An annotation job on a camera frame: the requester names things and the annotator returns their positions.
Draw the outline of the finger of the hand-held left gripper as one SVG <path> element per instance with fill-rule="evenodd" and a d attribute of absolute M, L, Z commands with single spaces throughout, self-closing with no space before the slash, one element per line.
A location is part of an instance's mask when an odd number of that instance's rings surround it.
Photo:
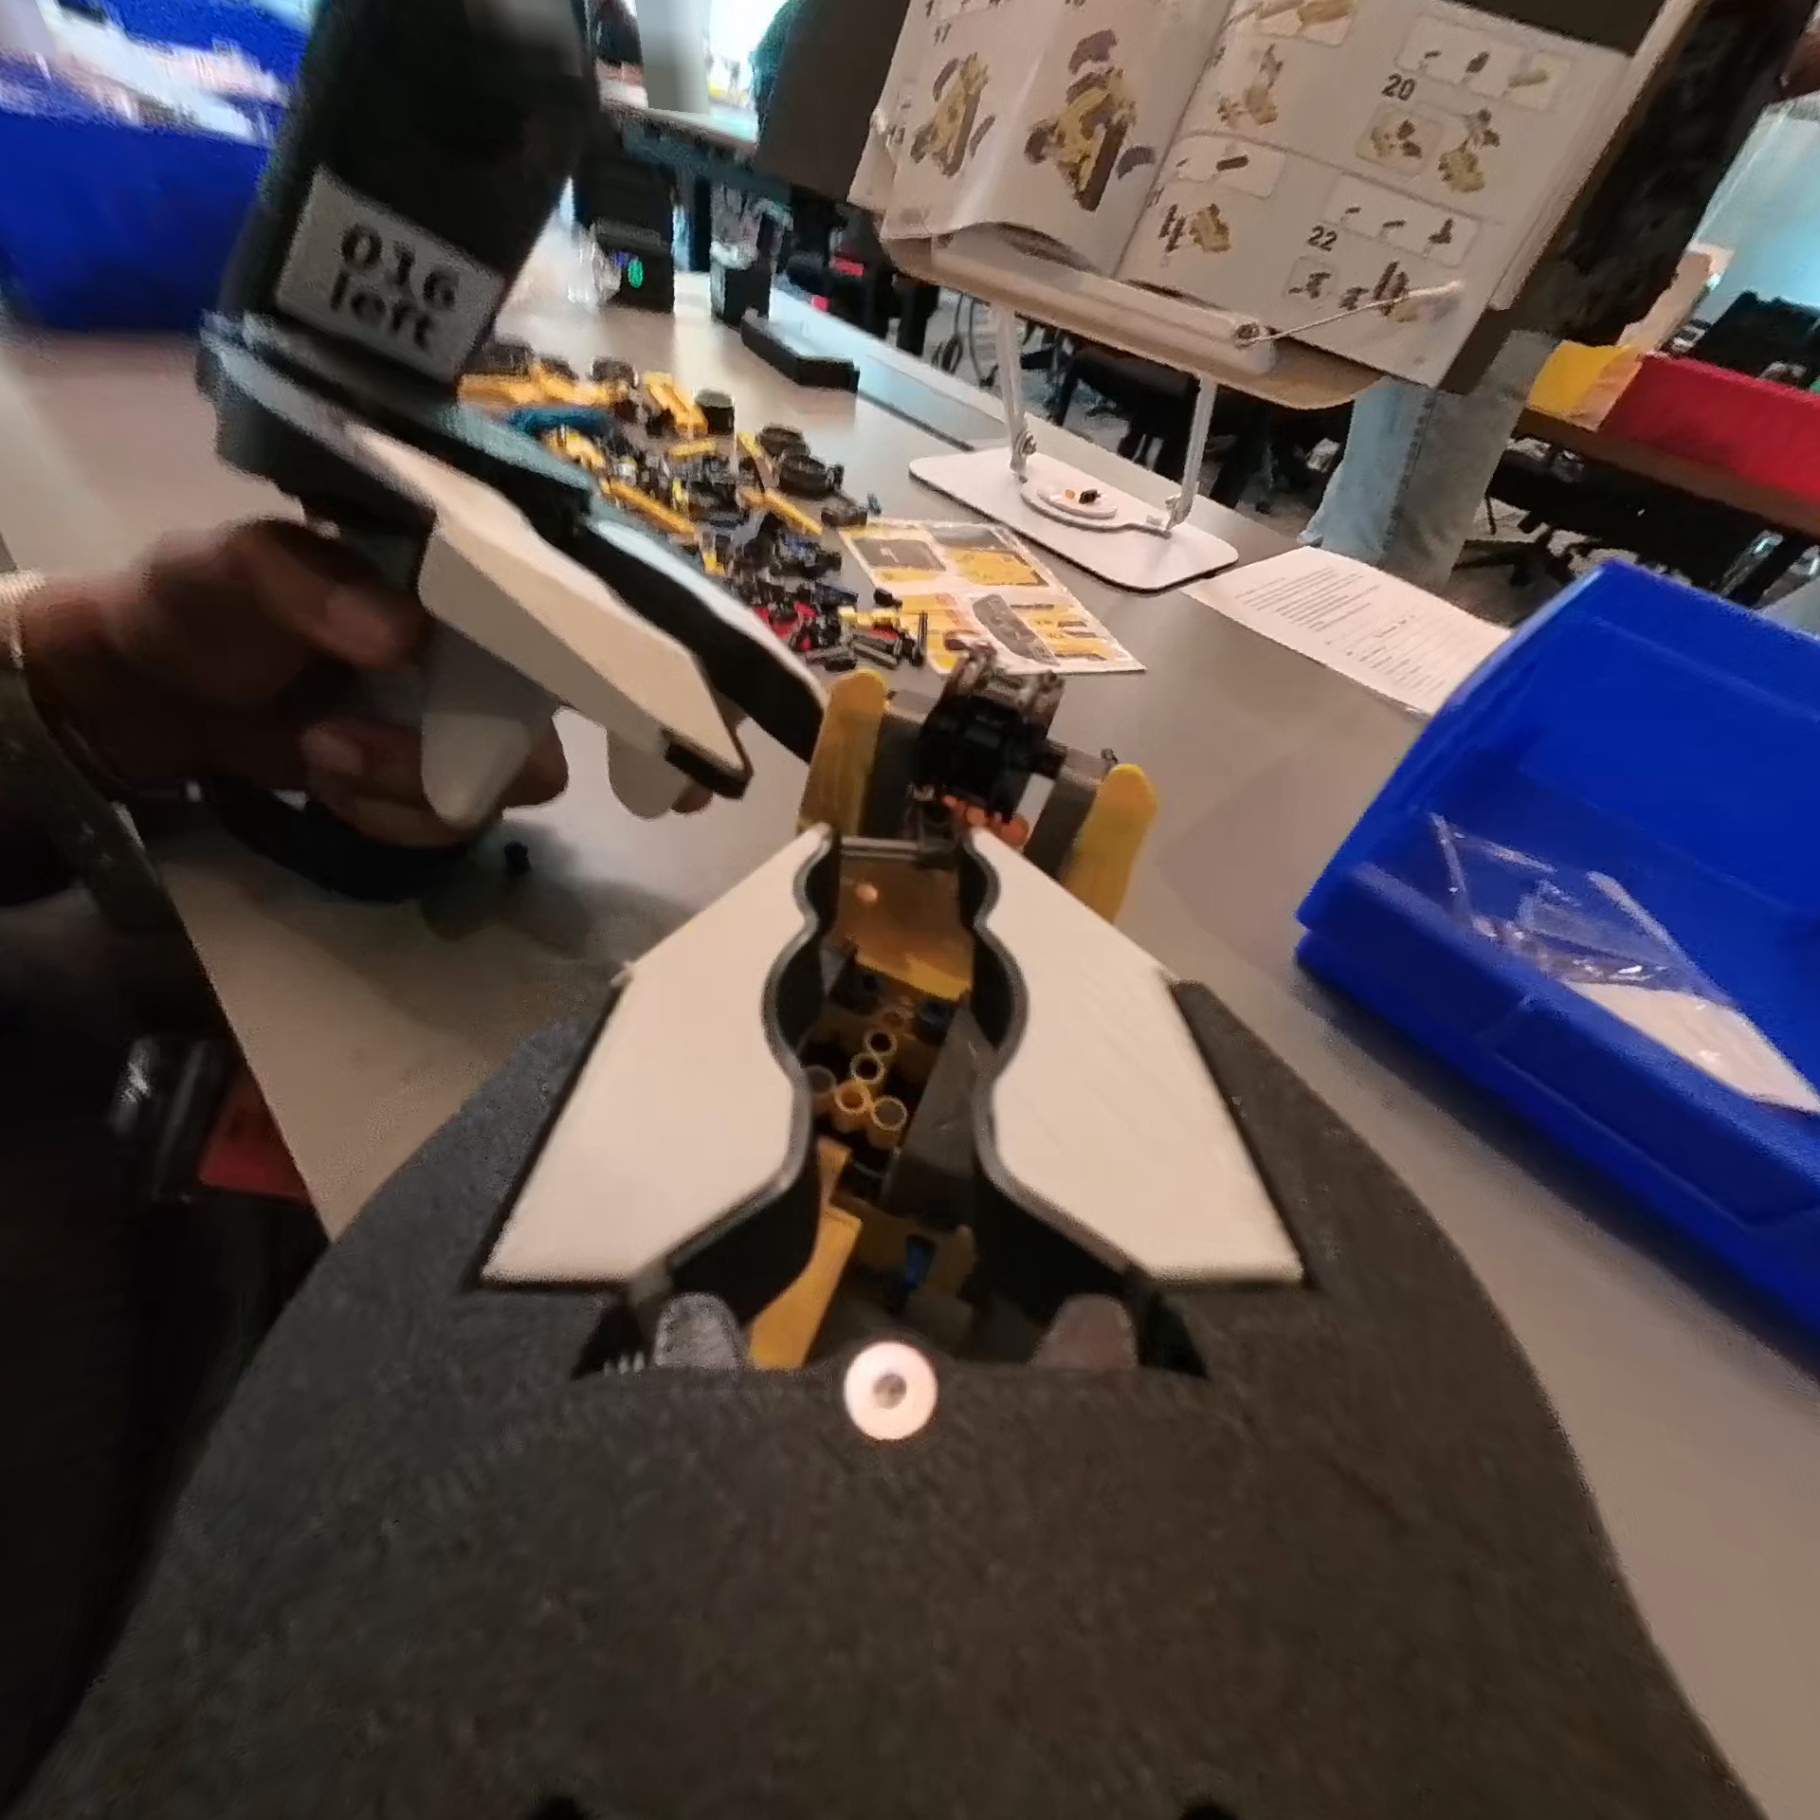
<path fill-rule="evenodd" d="M 431 620 L 420 777 L 441 821 L 485 821 L 557 710 L 636 755 L 644 808 L 694 779 L 737 798 L 752 768 L 694 654 L 648 624 L 497 489 L 374 427 L 355 463 L 425 511 L 413 590 Z"/>
<path fill-rule="evenodd" d="M 823 684 L 723 582 L 612 514 L 575 531 L 575 561 L 607 591 L 577 715 L 675 776 L 750 776 L 748 729 L 811 759 Z"/>

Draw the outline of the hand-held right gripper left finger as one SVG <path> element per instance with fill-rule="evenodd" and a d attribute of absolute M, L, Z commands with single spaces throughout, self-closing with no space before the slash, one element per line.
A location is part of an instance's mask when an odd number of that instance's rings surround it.
<path fill-rule="evenodd" d="M 629 962 L 481 1256 L 491 1289 L 595 1289 L 652 1331 L 675 1293 L 741 1324 L 811 1258 L 800 1057 L 826 1001 L 837 831 L 809 825 Z"/>

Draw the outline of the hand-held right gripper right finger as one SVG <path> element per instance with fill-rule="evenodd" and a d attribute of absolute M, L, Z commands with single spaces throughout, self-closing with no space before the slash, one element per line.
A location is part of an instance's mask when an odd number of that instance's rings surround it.
<path fill-rule="evenodd" d="M 993 834 L 963 838 L 972 1232 L 1032 1319 L 1102 1293 L 1302 1287 L 1304 1258 L 1175 977 Z"/>

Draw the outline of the yellow toy brick vehicle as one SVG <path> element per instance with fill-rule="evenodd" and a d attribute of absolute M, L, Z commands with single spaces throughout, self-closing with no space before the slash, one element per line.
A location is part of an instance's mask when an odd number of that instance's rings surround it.
<path fill-rule="evenodd" d="M 808 1065 L 820 1219 L 804 1273 L 750 1327 L 761 1370 L 905 1327 L 957 1357 L 1027 1353 L 1005 1287 L 1018 1256 L 978 1237 L 975 1105 L 991 1047 L 967 1007 L 972 929 L 959 857 L 993 834 L 1115 921 L 1156 815 L 1147 776 L 1052 737 L 1061 678 L 967 652 L 934 697 L 840 678 L 800 825 L 840 834 L 826 1006 Z"/>

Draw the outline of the person's left forearm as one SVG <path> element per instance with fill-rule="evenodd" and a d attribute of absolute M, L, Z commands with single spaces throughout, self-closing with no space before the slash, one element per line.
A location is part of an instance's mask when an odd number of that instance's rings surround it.
<path fill-rule="evenodd" d="M 113 960 L 146 985 L 190 977 L 190 944 L 130 808 L 85 767 L 76 741 L 2 668 L 4 902 L 79 895 Z"/>

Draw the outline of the person's left hand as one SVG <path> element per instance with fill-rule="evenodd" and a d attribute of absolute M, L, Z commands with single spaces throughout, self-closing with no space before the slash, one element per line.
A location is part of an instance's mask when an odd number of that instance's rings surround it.
<path fill-rule="evenodd" d="M 242 521 L 44 578 L 21 618 L 36 703 L 101 782 L 300 791 L 389 846 L 463 838 L 426 804 L 420 737 L 355 701 L 412 673 L 433 624 L 345 542 Z"/>

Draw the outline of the pile of toy brick pieces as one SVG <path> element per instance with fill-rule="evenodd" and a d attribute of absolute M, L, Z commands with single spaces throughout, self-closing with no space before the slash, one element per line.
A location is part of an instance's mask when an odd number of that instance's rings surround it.
<path fill-rule="evenodd" d="M 609 505 L 718 581 L 809 668 L 927 663 L 927 612 L 886 585 L 850 586 L 837 532 L 862 531 L 855 501 L 793 424 L 738 427 L 731 397 L 688 391 L 668 372 L 612 356 L 581 376 L 512 338 L 482 345 L 458 399 L 582 470 Z"/>

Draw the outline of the black charger with green light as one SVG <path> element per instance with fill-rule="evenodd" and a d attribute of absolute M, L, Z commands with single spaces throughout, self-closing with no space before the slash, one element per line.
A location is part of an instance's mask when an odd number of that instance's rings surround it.
<path fill-rule="evenodd" d="M 584 242 L 598 308 L 674 311 L 675 261 L 667 232 L 600 217 L 584 230 Z"/>

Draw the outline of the yellow sticker sheet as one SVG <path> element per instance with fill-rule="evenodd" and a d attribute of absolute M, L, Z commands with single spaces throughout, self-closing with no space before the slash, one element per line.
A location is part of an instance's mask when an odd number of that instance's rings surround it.
<path fill-rule="evenodd" d="M 1133 676 L 1131 654 L 1011 531 L 990 521 L 882 517 L 837 534 L 855 631 L 894 631 L 947 673 L 983 649 L 1014 673 Z"/>

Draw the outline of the white book stand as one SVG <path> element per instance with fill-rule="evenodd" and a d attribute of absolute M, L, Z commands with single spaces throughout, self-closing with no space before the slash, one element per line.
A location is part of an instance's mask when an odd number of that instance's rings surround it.
<path fill-rule="evenodd" d="M 1015 322 L 1029 318 L 1186 375 L 1196 387 L 1188 418 L 1196 440 L 1207 438 L 1220 387 L 1312 412 L 1350 402 L 1374 382 L 1374 371 L 1285 331 L 1091 275 L 997 230 L 886 239 L 884 248 L 907 275 L 991 306 L 1003 371 L 1015 356 Z M 1009 372 L 1003 372 L 1000 402 L 1003 446 L 927 456 L 911 463 L 911 477 L 1128 594 L 1174 591 L 1239 564 L 1226 537 L 1192 521 L 1198 498 L 1192 477 L 1162 505 L 1135 482 L 1097 477 L 1042 444 Z"/>

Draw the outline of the black power adapter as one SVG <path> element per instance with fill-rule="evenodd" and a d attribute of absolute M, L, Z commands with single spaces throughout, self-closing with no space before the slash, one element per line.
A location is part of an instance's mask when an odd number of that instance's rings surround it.
<path fill-rule="evenodd" d="M 791 385 L 808 391 L 858 395 L 853 360 L 818 348 L 785 324 L 744 313 L 738 324 L 742 348 Z"/>

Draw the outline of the blue plastic storage bin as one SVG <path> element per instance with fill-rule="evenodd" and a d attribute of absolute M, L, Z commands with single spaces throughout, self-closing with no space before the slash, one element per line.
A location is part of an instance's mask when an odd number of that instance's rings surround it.
<path fill-rule="evenodd" d="M 1300 966 L 1815 1351 L 1815 1115 L 1742 1098 L 1459 927 L 1430 813 L 1609 872 L 1815 1083 L 1815 639 L 1607 564 L 1443 703 L 1304 899 Z"/>
<path fill-rule="evenodd" d="M 4 2 L 4 309 L 181 334 L 212 308 L 314 4 Z"/>

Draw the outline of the metal clip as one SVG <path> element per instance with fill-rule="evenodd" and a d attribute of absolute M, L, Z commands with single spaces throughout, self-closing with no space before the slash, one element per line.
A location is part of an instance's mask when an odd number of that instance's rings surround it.
<path fill-rule="evenodd" d="M 139 1036 L 106 1124 L 148 1201 L 239 1196 L 311 1214 L 303 1176 L 230 1034 Z"/>

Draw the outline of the clear plastic bag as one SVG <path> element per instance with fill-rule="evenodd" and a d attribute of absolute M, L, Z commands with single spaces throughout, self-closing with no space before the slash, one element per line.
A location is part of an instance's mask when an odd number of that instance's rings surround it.
<path fill-rule="evenodd" d="M 1818 1114 L 1815 1083 L 1622 882 L 1425 821 L 1459 927 L 1742 1098 Z"/>

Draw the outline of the printed paper sheet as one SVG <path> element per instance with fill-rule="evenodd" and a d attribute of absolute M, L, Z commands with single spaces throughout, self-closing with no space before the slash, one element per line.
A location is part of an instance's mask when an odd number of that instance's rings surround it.
<path fill-rule="evenodd" d="M 1418 717 L 1433 715 L 1509 631 L 1347 557 L 1294 545 L 1196 581 L 1224 620 Z"/>

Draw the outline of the person's torso in dark sweater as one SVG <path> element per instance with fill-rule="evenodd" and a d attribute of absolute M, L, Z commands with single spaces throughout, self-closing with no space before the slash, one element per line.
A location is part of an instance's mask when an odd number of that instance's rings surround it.
<path fill-rule="evenodd" d="M 144 1034 L 230 1034 L 192 957 L 144 985 L 76 892 L 2 912 L 2 1792 L 30 1783 L 139 1598 L 316 1214 L 148 1201 L 106 1124 Z"/>

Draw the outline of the red and yellow covered table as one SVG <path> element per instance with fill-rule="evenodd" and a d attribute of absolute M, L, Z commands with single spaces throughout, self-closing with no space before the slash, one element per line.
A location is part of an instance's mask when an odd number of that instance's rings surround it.
<path fill-rule="evenodd" d="M 1648 352 L 1599 423 L 1529 408 L 1518 435 L 1576 465 L 1555 526 L 1742 606 L 1815 552 L 1815 391 Z"/>

